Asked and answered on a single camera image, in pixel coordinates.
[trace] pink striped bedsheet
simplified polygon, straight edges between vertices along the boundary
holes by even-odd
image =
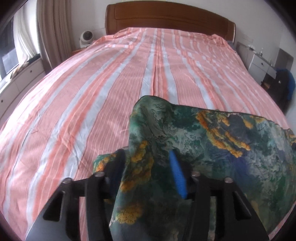
[[[41,80],[1,130],[0,209],[21,239],[62,179],[90,176],[97,155],[128,145],[129,115],[144,95],[259,115],[288,128],[217,35],[128,28],[102,37]]]

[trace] nightstand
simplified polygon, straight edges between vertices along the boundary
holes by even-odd
[[[267,60],[250,50],[248,46],[238,42],[237,53],[241,57],[250,75],[259,85],[261,85],[266,74],[269,74],[274,79],[276,78],[275,69]]]

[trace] blue gripper pad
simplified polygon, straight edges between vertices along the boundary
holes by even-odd
[[[183,199],[186,199],[187,197],[186,179],[183,175],[183,172],[177,160],[177,157],[174,151],[172,150],[169,152],[169,161],[170,161],[170,166],[172,168],[177,191]]]

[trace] small fan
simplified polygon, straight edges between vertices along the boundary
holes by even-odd
[[[89,45],[91,45],[93,39],[94,39],[94,35],[92,32],[84,31],[80,35],[80,40],[79,40],[80,48],[85,48],[85,47],[88,47]]]

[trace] white curtain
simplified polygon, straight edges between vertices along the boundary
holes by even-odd
[[[22,6],[13,17],[13,38],[19,65],[36,55],[24,17],[25,6]]]
[[[70,17],[70,0],[37,0],[38,43],[46,72],[75,49]]]

